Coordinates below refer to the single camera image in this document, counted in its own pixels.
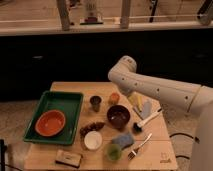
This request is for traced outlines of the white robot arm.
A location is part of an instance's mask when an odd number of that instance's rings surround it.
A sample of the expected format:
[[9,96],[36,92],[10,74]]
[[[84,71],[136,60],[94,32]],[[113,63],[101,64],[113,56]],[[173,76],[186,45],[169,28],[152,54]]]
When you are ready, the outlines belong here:
[[213,88],[136,73],[137,63],[123,56],[108,72],[108,79],[126,97],[133,92],[199,114],[189,171],[213,171]]

